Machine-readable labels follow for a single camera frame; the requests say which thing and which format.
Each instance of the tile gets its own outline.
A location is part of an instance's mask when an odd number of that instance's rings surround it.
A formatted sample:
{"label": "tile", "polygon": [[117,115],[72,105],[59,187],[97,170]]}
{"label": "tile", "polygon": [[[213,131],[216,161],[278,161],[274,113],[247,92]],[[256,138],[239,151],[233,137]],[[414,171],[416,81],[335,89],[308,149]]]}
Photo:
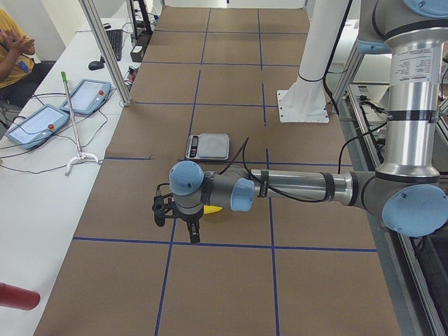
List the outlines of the tile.
{"label": "tile", "polygon": [[194,64],[142,63],[131,97],[143,103],[193,103],[199,70]]}
{"label": "tile", "polygon": [[192,105],[131,104],[106,150],[109,158],[183,158]]}
{"label": "tile", "polygon": [[209,20],[209,8],[163,8],[157,30],[172,32],[205,32]]}
{"label": "tile", "polygon": [[302,9],[260,9],[262,33],[307,33],[308,14]]}
{"label": "tile", "polygon": [[[345,142],[337,115],[330,113],[328,124],[282,123],[277,108],[266,110],[270,162],[337,164],[340,148]],[[347,150],[342,163],[350,164]]]}
{"label": "tile", "polygon": [[154,31],[144,62],[200,63],[205,33]]}
{"label": "tile", "polygon": [[[199,221],[201,242],[205,244],[271,245],[269,204],[254,197],[249,212],[223,209],[204,215]],[[176,242],[190,242],[187,225],[177,221]]]}
{"label": "tile", "polygon": [[[337,170],[336,167],[272,164],[269,168],[316,173]],[[272,218],[276,246],[375,249],[366,212],[339,202],[310,204],[274,197]]]}
{"label": "tile", "polygon": [[174,246],[159,336],[275,335],[270,250]]}
{"label": "tile", "polygon": [[376,253],[276,251],[280,333],[401,335]]}
{"label": "tile", "polygon": [[306,41],[307,35],[262,34],[263,64],[299,66]]}
{"label": "tile", "polygon": [[156,185],[168,182],[174,164],[175,160],[105,160],[74,236],[169,242],[172,220],[158,227],[151,207]]}
{"label": "tile", "polygon": [[260,64],[258,34],[208,34],[204,63]]}
{"label": "tile", "polygon": [[167,253],[161,245],[73,241],[34,335],[153,332]]}
{"label": "tile", "polygon": [[289,90],[298,77],[298,66],[264,66],[262,81],[266,105],[277,105],[277,91]]}
{"label": "tile", "polygon": [[209,32],[258,33],[258,13],[252,8],[212,8]]}
{"label": "tile", "polygon": [[266,161],[265,127],[262,107],[196,106],[192,134],[224,133],[230,138],[229,159],[242,146],[246,137],[247,161]]}
{"label": "tile", "polygon": [[263,105],[259,66],[201,66],[197,102]]}

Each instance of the person's hand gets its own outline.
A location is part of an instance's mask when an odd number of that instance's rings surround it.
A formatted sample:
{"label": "person's hand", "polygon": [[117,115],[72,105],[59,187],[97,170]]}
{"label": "person's hand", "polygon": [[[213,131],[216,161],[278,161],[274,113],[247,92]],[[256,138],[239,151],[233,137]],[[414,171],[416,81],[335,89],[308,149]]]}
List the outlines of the person's hand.
{"label": "person's hand", "polygon": [[15,31],[0,31],[0,36],[5,41],[6,47],[18,55],[26,53],[30,48],[34,47],[34,39],[27,36],[21,36]]}

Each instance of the white table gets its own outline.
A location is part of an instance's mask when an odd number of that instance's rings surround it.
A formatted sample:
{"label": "white table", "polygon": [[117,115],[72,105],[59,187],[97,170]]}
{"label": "white table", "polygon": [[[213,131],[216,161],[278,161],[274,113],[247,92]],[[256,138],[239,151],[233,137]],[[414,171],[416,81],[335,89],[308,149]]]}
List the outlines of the white table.
{"label": "white table", "polygon": [[[121,29],[125,19],[104,19],[113,29]],[[138,67],[130,58],[130,35],[124,34],[125,47],[119,62],[123,76],[128,66]],[[65,71],[70,89],[83,78],[111,81],[106,68],[90,71],[88,64],[100,54],[92,32],[78,32],[42,82],[36,94],[64,92],[60,71]],[[63,97],[41,98],[44,103],[59,106]],[[41,107],[32,99],[23,109],[23,116]],[[101,108],[108,122],[85,148],[100,159],[108,146],[122,111],[115,93]],[[78,124],[82,144],[86,144],[105,121],[95,113]],[[74,138],[70,127],[62,135]],[[12,145],[6,137],[0,148]],[[1,149],[0,157],[23,152],[20,148]],[[77,154],[76,145],[68,139],[52,137],[30,153],[3,160],[7,167],[41,171],[66,165]],[[70,245],[71,238],[97,177],[99,165],[87,163],[72,167],[69,177],[65,169],[39,175],[9,171],[0,167],[0,282],[28,288],[41,294],[41,302],[31,311],[0,307],[0,335],[33,335],[42,316],[57,273]]]}

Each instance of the blue joint cap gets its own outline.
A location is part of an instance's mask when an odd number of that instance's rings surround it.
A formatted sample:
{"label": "blue joint cap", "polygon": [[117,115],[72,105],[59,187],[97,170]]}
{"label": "blue joint cap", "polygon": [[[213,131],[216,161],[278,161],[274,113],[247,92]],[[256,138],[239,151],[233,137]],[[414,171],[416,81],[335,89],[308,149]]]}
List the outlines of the blue joint cap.
{"label": "blue joint cap", "polygon": [[383,42],[369,42],[358,40],[358,51],[367,55],[390,54],[391,50]]}
{"label": "blue joint cap", "polygon": [[392,196],[382,211],[384,224],[409,237],[426,236],[448,219],[448,196],[432,184],[407,187]]}
{"label": "blue joint cap", "polygon": [[448,19],[447,0],[403,0],[407,7],[425,18]]}
{"label": "blue joint cap", "polygon": [[193,194],[202,185],[204,172],[193,161],[176,163],[169,172],[169,187],[179,196]]}
{"label": "blue joint cap", "polygon": [[230,208],[233,211],[249,211],[252,208],[255,184],[251,180],[240,178],[234,185],[230,196]]}

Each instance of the red cylinder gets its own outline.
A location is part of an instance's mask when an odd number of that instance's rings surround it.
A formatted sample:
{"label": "red cylinder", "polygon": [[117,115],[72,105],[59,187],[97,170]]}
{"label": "red cylinder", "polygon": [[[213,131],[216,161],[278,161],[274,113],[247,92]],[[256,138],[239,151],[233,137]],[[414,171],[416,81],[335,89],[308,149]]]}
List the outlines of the red cylinder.
{"label": "red cylinder", "polygon": [[40,300],[41,296],[37,292],[0,282],[0,306],[31,310]]}

